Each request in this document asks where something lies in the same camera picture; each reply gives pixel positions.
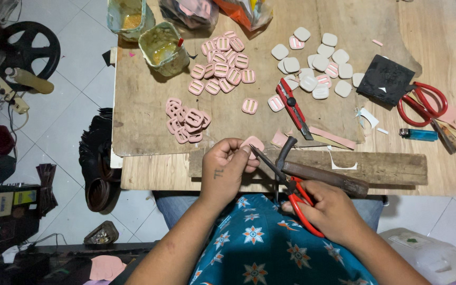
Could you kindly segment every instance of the black wheel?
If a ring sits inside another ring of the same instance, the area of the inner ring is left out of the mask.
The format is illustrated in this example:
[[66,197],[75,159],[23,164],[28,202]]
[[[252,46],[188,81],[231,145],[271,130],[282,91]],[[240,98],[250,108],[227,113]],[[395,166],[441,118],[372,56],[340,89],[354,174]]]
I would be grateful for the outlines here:
[[[21,37],[14,43],[9,43],[9,38],[19,32]],[[48,47],[34,48],[33,40],[36,35],[43,34],[49,41]],[[4,56],[0,63],[0,77],[3,78],[14,91],[29,91],[31,87],[6,80],[4,70],[6,68],[21,68],[33,74],[31,63],[37,58],[48,58],[44,69],[40,74],[35,74],[39,78],[48,79],[56,70],[61,57],[61,47],[59,40],[53,31],[44,25],[36,22],[20,22],[10,25],[0,31],[0,58]]]

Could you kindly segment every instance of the white tiled floor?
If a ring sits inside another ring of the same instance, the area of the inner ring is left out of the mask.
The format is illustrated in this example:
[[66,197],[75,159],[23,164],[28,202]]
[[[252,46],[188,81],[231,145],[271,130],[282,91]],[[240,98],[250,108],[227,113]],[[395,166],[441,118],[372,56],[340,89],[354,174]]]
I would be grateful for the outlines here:
[[[26,94],[30,105],[27,125],[18,131],[18,164],[10,182],[37,183],[35,166],[58,165],[54,193],[59,206],[42,218],[40,231],[31,240],[62,233],[68,243],[83,238],[105,220],[120,232],[119,243],[160,239],[168,231],[163,215],[149,191],[123,190],[108,215],[88,210],[84,179],[78,163],[78,142],[98,107],[111,107],[115,70],[101,55],[117,44],[106,28],[106,0],[26,0],[22,20],[47,25],[58,36],[64,56],[50,77],[52,94]],[[44,61],[35,61],[35,70]],[[5,110],[0,124],[9,125]],[[15,125],[24,122],[15,117]],[[379,232],[405,227],[456,245],[456,197],[391,196],[379,222]],[[55,244],[49,239],[42,244]]]

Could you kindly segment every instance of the tattoo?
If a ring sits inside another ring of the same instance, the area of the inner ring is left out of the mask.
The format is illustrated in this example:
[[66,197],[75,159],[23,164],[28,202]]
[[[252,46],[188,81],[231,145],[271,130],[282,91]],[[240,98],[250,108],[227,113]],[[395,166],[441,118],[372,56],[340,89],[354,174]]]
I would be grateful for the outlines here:
[[216,176],[223,177],[223,175],[218,174],[218,172],[223,172],[223,171],[224,171],[224,169],[221,169],[221,170],[215,169],[214,170],[214,179],[216,179]]

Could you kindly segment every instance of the lighter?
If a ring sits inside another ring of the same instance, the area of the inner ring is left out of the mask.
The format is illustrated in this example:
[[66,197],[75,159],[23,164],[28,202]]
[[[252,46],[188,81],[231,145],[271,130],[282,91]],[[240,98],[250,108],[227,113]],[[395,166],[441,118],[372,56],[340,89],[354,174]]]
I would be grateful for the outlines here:
[[435,131],[400,129],[399,134],[404,139],[425,140],[425,141],[437,140],[437,132],[435,132]]

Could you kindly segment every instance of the wooden handle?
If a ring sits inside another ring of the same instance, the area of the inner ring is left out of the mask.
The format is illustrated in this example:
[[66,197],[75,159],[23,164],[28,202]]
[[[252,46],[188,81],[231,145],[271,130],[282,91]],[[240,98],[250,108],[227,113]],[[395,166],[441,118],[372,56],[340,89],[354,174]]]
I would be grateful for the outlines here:
[[317,180],[341,188],[351,198],[365,198],[369,183],[346,175],[329,172],[312,166],[285,161],[283,172],[304,180]]

